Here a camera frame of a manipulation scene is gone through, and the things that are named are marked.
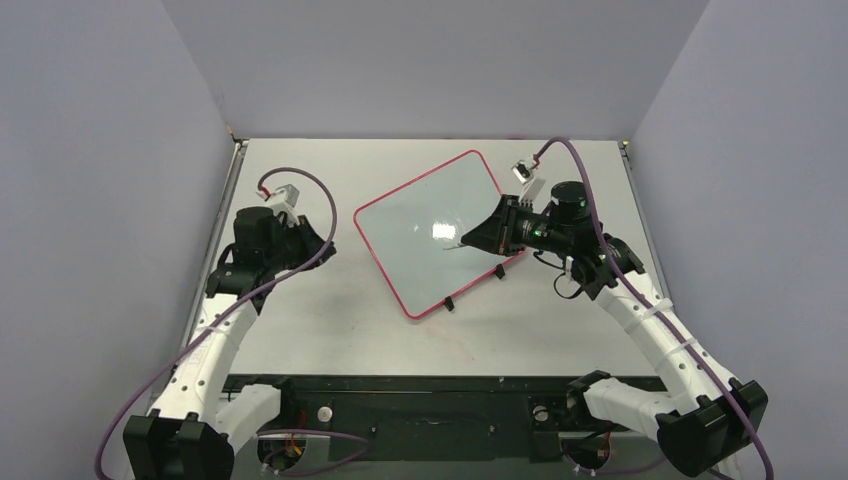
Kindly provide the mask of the red framed whiteboard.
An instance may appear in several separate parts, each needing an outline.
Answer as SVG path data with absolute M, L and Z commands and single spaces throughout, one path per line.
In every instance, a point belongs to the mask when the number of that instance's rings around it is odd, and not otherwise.
M 484 156 L 468 150 L 354 211 L 355 228 L 409 319 L 453 310 L 468 289 L 504 277 L 511 257 L 442 250 L 487 218 L 501 194 Z

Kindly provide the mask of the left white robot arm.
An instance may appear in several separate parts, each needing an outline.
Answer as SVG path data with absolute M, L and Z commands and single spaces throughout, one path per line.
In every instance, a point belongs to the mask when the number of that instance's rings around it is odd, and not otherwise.
M 234 240 L 207 279 L 201 316 L 165 389 L 143 416 L 127 421 L 122 439 L 137 479 L 228 479 L 238 452 L 268 424 L 291 427 L 298 402 L 274 386 L 254 386 L 227 406 L 219 399 L 247 332 L 278 281 L 316 268 L 335 254 L 288 207 L 237 212 Z

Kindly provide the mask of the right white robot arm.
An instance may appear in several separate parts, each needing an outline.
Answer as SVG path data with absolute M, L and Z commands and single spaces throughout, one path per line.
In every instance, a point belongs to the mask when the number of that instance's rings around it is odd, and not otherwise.
M 604 232 L 579 181 L 556 184 L 538 213 L 516 195 L 461 237 L 463 246 L 512 257 L 526 249 L 570 260 L 570 278 L 622 327 L 665 391 L 633 387 L 595 371 L 572 382 L 566 418 L 578 427 L 609 421 L 655 441 L 681 474 L 697 477 L 754 443 L 769 397 L 742 382 L 684 327 L 672 303 L 622 240 Z

